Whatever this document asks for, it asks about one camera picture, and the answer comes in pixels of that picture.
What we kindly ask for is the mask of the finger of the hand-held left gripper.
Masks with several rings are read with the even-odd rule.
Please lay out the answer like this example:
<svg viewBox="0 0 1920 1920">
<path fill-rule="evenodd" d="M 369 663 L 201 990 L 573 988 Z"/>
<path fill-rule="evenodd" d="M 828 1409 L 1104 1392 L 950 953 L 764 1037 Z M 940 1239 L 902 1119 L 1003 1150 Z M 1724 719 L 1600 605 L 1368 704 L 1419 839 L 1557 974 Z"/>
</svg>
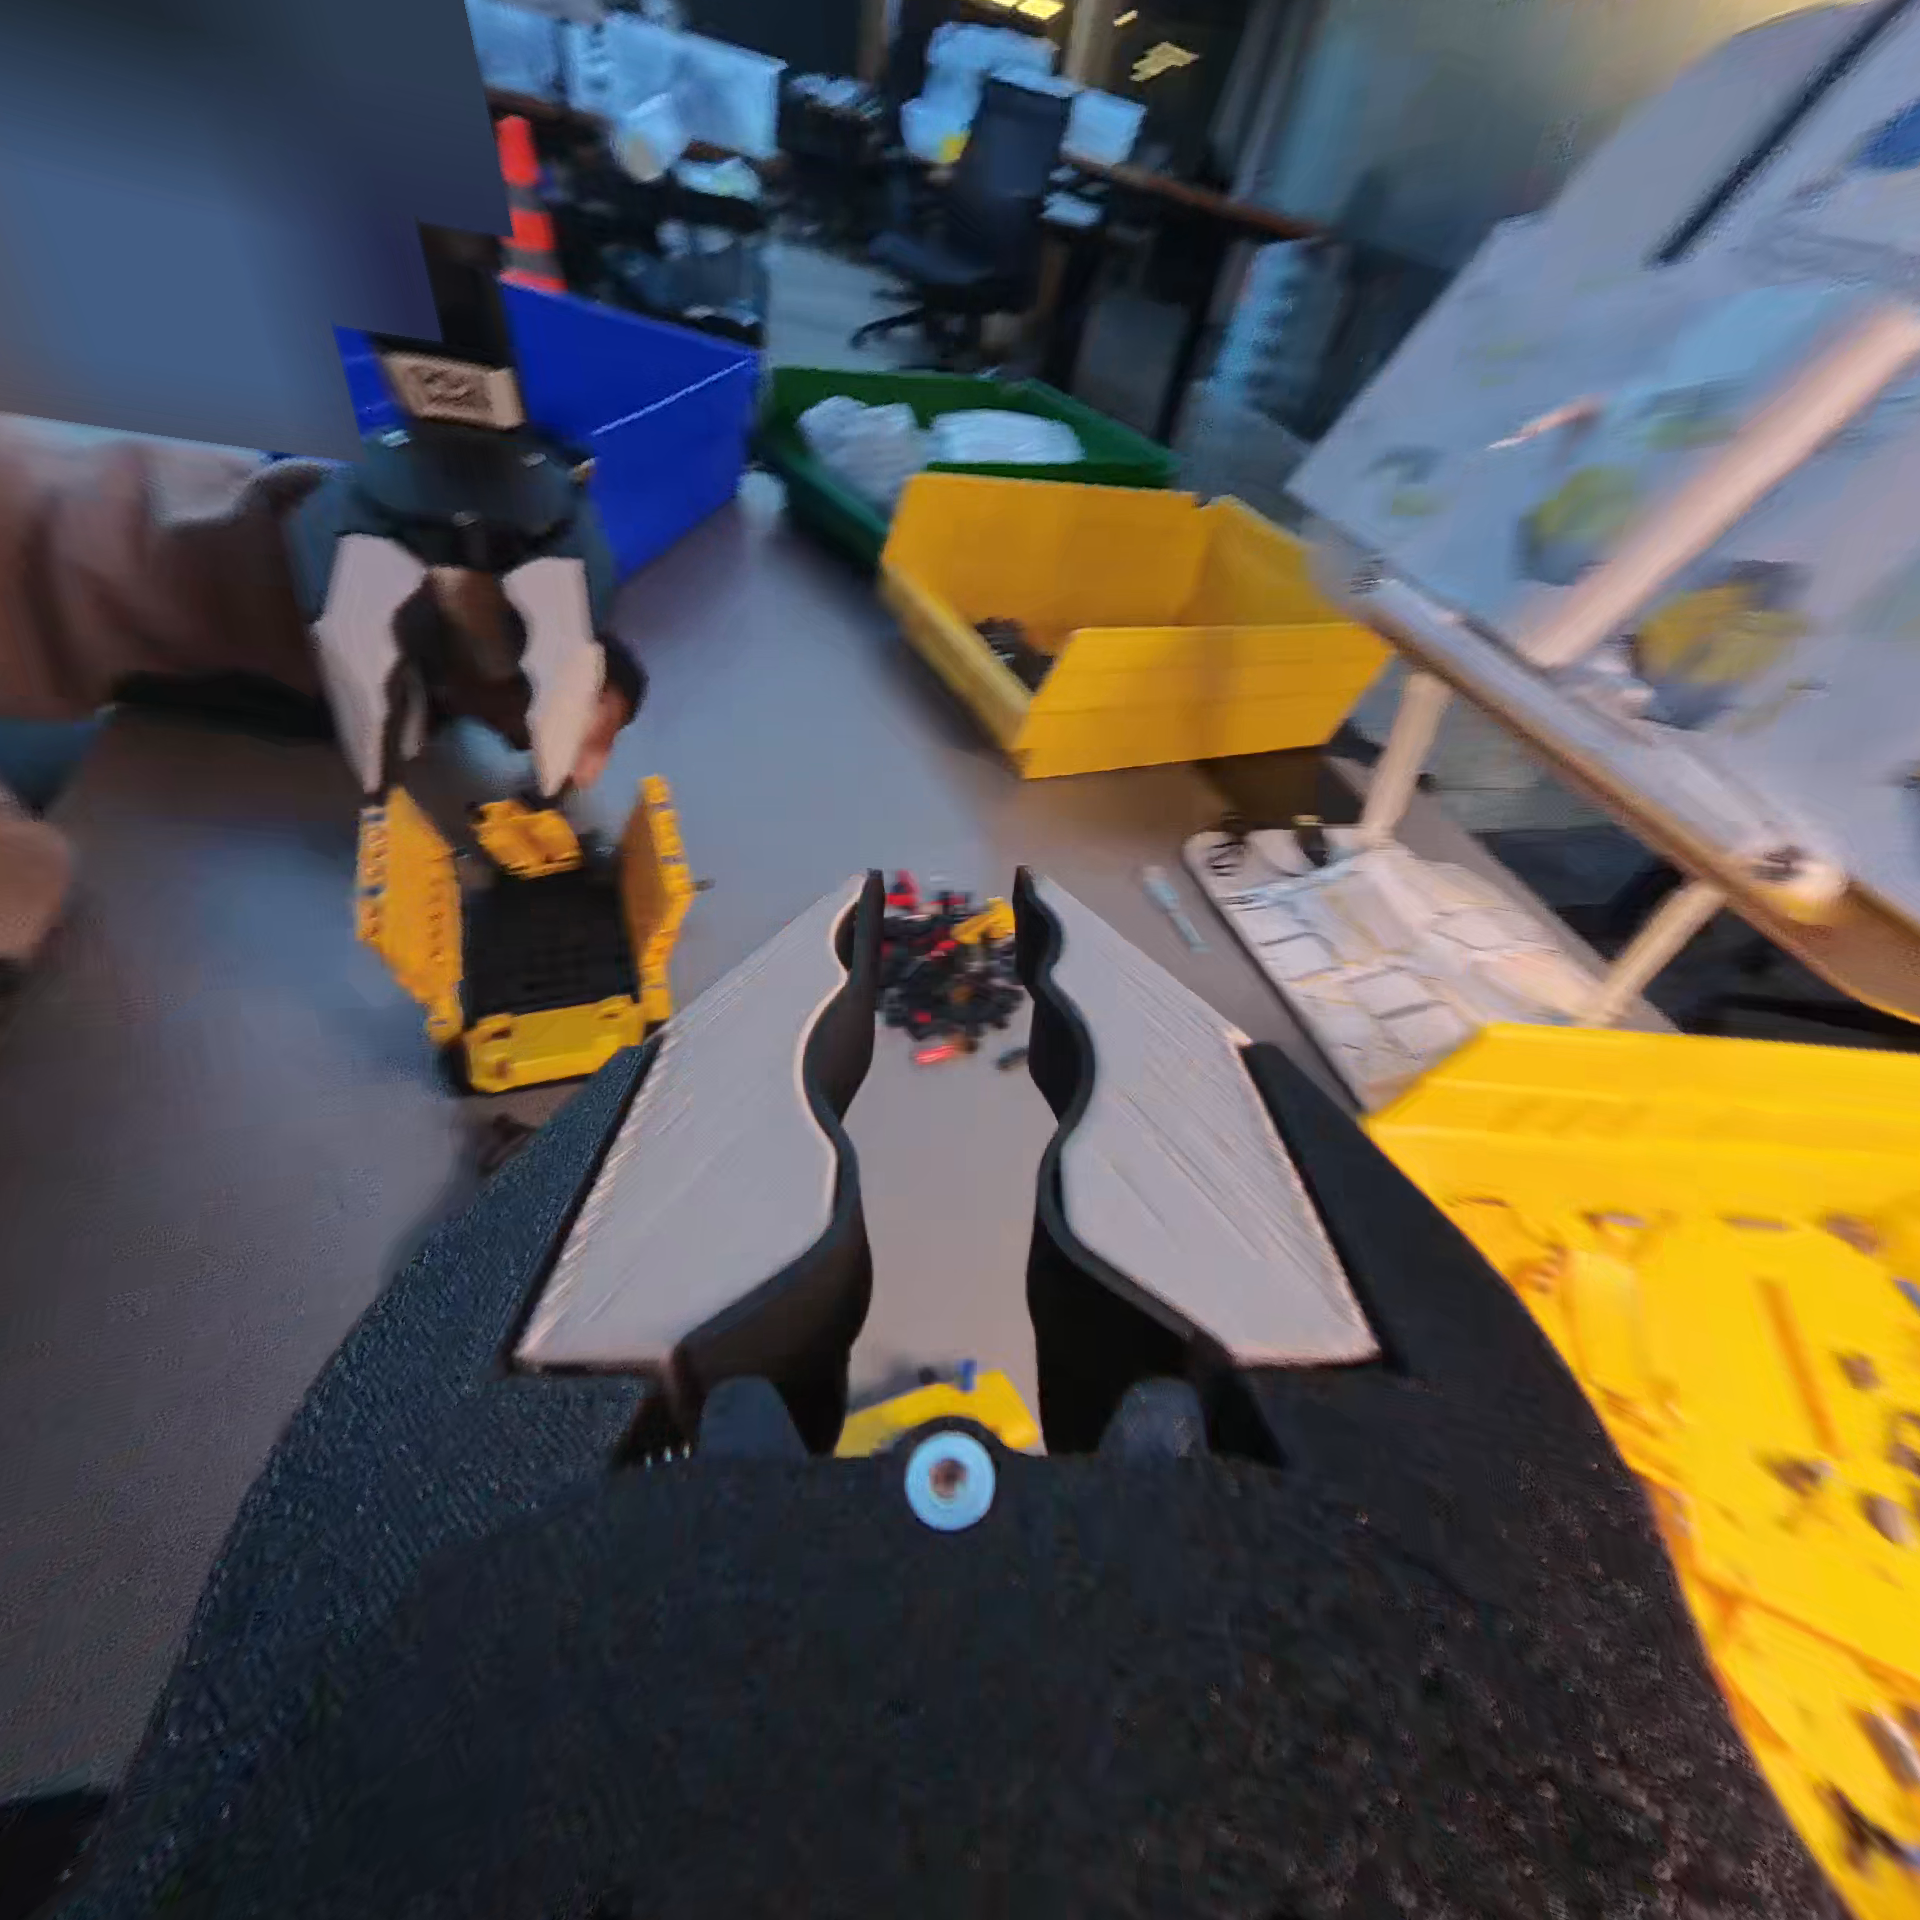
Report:
<svg viewBox="0 0 1920 1920">
<path fill-rule="evenodd" d="M 402 652 L 401 613 L 426 566 L 384 537 L 341 537 L 312 624 L 330 716 L 363 799 L 382 799 L 428 733 L 426 685 Z"/>
<path fill-rule="evenodd" d="M 502 575 L 500 589 L 523 628 L 520 671 L 538 790 L 557 799 L 577 782 L 608 685 L 587 569 L 564 557 L 529 560 Z"/>
</svg>

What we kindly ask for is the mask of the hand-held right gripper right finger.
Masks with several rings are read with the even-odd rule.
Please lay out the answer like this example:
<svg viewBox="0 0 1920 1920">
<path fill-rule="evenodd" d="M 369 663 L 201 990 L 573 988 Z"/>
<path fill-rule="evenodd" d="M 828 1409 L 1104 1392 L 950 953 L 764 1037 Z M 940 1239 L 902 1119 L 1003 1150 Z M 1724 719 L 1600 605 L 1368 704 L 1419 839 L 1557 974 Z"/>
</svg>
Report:
<svg viewBox="0 0 1920 1920">
<path fill-rule="evenodd" d="M 1014 918 L 1067 1256 L 1242 1366 L 1379 1359 L 1251 1037 L 1060 882 L 1020 870 Z"/>
</svg>

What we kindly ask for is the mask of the yellow toy robot model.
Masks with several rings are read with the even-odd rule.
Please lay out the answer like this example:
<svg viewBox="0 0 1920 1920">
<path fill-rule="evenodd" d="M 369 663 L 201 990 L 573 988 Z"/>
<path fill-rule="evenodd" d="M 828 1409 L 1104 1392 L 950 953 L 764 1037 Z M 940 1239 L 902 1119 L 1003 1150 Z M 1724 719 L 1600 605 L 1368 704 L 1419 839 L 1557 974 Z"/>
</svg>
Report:
<svg viewBox="0 0 1920 1920">
<path fill-rule="evenodd" d="M 533 799 L 472 805 L 459 842 L 398 786 L 358 812 L 356 940 L 465 1092 L 582 1080 L 648 1042 L 674 1009 L 667 972 L 697 888 L 657 775 L 616 840 Z"/>
</svg>

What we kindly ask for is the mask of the pile of black red pins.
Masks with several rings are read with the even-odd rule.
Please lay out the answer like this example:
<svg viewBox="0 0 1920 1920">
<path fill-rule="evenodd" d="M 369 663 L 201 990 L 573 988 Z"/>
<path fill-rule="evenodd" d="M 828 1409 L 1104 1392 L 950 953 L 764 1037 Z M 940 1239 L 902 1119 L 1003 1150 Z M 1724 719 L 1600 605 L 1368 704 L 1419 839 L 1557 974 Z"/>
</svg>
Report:
<svg viewBox="0 0 1920 1920">
<path fill-rule="evenodd" d="M 987 948 L 954 941 L 954 926 L 987 897 L 905 869 L 884 878 L 877 1022 L 902 1037 L 920 1069 L 955 1065 L 980 1049 L 996 1049 L 1012 1065 L 1025 1056 L 1022 1045 L 1005 1040 L 1025 1006 L 1018 937 Z"/>
</svg>

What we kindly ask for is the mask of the yellow plastic bin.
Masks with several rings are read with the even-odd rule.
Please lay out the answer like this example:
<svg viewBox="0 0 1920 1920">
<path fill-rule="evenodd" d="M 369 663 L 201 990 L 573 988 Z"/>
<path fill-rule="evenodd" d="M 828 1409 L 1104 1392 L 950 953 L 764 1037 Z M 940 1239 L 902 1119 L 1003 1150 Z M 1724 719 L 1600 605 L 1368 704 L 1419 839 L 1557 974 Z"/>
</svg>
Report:
<svg viewBox="0 0 1920 1920">
<path fill-rule="evenodd" d="M 1917 1282 L 1908 1053 L 1501 1023 L 1368 1128 L 1474 1246 L 1456 1212 L 1476 1196 L 1526 1214 L 1835 1214 Z"/>
<path fill-rule="evenodd" d="M 1230 496 L 926 473 L 877 591 L 1022 778 L 1318 750 L 1388 657 L 1305 544 Z M 1054 644 L 1038 692 L 982 646 L 982 617 Z"/>
</svg>

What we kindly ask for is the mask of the assorted grey blue small parts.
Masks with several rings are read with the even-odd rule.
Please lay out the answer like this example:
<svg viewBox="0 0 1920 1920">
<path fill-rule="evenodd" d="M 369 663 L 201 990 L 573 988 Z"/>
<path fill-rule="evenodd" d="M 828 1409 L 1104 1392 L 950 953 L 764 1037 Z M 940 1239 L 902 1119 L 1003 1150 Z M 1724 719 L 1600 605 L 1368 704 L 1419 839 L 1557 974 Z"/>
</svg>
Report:
<svg viewBox="0 0 1920 1920">
<path fill-rule="evenodd" d="M 1858 1215 L 1459 1225 L 1636 1474 L 1734 1727 L 1853 1914 L 1917 1914 L 1916 1284 Z"/>
</svg>

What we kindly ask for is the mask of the person's left forearm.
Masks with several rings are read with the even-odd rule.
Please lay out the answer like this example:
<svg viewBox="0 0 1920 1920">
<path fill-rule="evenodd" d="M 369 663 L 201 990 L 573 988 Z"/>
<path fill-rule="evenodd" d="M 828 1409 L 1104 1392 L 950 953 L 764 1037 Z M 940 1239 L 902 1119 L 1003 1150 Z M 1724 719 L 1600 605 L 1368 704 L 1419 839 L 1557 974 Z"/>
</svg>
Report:
<svg viewBox="0 0 1920 1920">
<path fill-rule="evenodd" d="M 77 721 L 133 681 L 315 696 L 281 525 L 330 473 L 4 416 L 2 716 Z"/>
</svg>

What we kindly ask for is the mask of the grey desk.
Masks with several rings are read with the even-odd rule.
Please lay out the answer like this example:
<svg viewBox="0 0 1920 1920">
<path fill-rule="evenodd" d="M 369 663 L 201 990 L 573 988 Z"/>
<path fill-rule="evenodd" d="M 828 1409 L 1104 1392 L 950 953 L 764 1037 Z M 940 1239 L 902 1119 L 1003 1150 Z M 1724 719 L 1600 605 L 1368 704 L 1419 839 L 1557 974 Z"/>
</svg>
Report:
<svg viewBox="0 0 1920 1920">
<path fill-rule="evenodd" d="M 1027 864 L 1344 1090 L 1258 972 L 1141 876 L 1227 806 L 1189 766 L 1011 775 L 868 588 L 749 480 L 630 577 L 650 702 L 592 793 L 669 782 L 704 892 L 696 996 L 858 869 L 996 892 Z M 4 1012 L 4 1797 L 108 1783 L 244 1489 L 353 1324 L 474 1191 L 461 1101 L 353 937 L 333 751 L 121 711 L 4 729 L 74 842 L 60 941 Z"/>
</svg>

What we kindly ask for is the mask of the blue plastic bin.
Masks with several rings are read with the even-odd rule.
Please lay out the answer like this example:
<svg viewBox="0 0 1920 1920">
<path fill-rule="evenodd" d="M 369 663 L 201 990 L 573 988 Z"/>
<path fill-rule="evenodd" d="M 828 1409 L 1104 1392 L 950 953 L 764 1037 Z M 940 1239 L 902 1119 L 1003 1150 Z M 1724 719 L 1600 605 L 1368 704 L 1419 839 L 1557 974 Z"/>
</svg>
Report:
<svg viewBox="0 0 1920 1920">
<path fill-rule="evenodd" d="M 734 497 L 758 359 L 573 294 L 500 285 L 533 418 L 592 462 L 617 588 Z M 363 437 L 396 418 L 371 334 L 341 335 Z"/>
</svg>

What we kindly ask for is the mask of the orange traffic cone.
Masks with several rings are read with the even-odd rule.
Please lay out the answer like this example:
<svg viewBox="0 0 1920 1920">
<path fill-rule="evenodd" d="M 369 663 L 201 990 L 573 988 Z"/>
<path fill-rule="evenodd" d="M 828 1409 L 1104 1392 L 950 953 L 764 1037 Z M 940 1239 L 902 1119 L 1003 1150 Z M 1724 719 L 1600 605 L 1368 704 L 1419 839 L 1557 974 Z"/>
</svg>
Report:
<svg viewBox="0 0 1920 1920">
<path fill-rule="evenodd" d="M 497 156 L 507 188 L 512 226 L 500 241 L 500 282 L 562 297 L 566 278 L 561 262 L 557 231 L 544 201 L 541 167 L 533 124 L 520 113 L 494 121 Z"/>
</svg>

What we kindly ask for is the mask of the green plastic bin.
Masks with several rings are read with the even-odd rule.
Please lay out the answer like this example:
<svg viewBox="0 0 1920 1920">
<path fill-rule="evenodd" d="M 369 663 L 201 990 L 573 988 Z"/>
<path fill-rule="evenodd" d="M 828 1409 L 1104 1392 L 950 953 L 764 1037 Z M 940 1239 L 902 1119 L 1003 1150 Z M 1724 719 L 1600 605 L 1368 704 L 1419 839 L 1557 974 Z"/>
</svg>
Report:
<svg viewBox="0 0 1920 1920">
<path fill-rule="evenodd" d="M 1054 416 L 1070 423 L 1088 447 L 1088 457 L 1078 466 L 980 469 L 930 464 L 920 476 L 957 473 L 964 478 L 1107 489 L 1170 489 L 1178 478 L 1178 458 L 1165 445 L 1033 376 L 1009 378 L 898 368 L 776 368 L 758 393 L 754 457 L 761 469 L 780 480 L 789 519 L 866 570 L 877 566 L 897 511 L 880 517 L 866 500 L 842 487 L 813 462 L 797 431 L 797 416 L 832 393 L 849 393 L 866 402 L 902 399 L 923 428 L 954 408 L 1003 406 Z"/>
</svg>

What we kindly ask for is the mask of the yellow straight beam piece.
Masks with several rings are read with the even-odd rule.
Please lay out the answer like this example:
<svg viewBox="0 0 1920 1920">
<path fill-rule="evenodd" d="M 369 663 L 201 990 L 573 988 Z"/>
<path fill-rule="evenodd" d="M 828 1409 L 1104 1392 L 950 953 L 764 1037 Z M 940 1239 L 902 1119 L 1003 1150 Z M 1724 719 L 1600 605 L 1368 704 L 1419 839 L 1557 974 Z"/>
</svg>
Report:
<svg viewBox="0 0 1920 1920">
<path fill-rule="evenodd" d="M 929 1375 L 890 1398 L 852 1407 L 832 1454 L 838 1457 L 877 1455 L 932 1425 L 979 1428 L 1009 1450 L 1044 1448 L 1041 1420 L 1022 1398 L 1018 1383 L 996 1366 L 980 1368 L 968 1359 L 948 1375 Z"/>
</svg>

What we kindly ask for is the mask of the black office chair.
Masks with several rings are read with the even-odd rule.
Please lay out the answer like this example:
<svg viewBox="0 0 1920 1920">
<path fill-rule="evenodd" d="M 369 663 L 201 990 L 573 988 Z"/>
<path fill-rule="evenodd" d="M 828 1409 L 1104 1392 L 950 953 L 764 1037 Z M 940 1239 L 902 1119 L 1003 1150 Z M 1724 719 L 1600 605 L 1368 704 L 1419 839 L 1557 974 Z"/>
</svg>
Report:
<svg viewBox="0 0 1920 1920">
<path fill-rule="evenodd" d="M 870 262 L 908 289 L 908 305 L 849 335 L 861 350 L 915 332 L 923 369 L 986 365 L 996 320 L 1022 320 L 1041 289 L 1044 206 L 1062 160 L 1073 104 L 1014 79 L 982 79 L 957 157 L 900 180 Z"/>
</svg>

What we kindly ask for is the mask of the wooden top table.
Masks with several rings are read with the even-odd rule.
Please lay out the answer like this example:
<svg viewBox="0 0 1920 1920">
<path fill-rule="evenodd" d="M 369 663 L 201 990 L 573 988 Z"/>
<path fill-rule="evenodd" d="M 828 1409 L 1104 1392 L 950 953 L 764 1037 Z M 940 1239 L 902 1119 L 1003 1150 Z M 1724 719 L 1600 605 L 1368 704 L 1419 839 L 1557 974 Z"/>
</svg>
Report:
<svg viewBox="0 0 1920 1920">
<path fill-rule="evenodd" d="M 1203 278 L 1195 297 L 1184 303 L 1182 332 L 1153 428 L 1157 444 L 1172 445 L 1214 308 L 1227 285 L 1234 252 L 1273 244 L 1321 247 L 1333 239 L 1333 231 L 1299 215 L 1154 173 L 1137 162 L 1067 157 L 1066 170 L 1074 188 L 1097 188 L 1112 198 L 1146 202 L 1164 221 L 1187 228 L 1195 244 Z"/>
</svg>

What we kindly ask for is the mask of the white building instruction booklet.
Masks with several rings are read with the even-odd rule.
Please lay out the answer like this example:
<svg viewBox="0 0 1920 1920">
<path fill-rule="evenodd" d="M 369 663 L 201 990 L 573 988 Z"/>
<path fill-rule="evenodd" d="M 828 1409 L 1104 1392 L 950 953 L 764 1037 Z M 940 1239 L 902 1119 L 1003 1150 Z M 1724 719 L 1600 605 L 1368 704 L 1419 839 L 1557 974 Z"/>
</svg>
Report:
<svg viewBox="0 0 1920 1920">
<path fill-rule="evenodd" d="M 1323 581 L 1780 922 L 1916 926 L 1916 4 L 1702 56 L 1296 470 Z"/>
</svg>

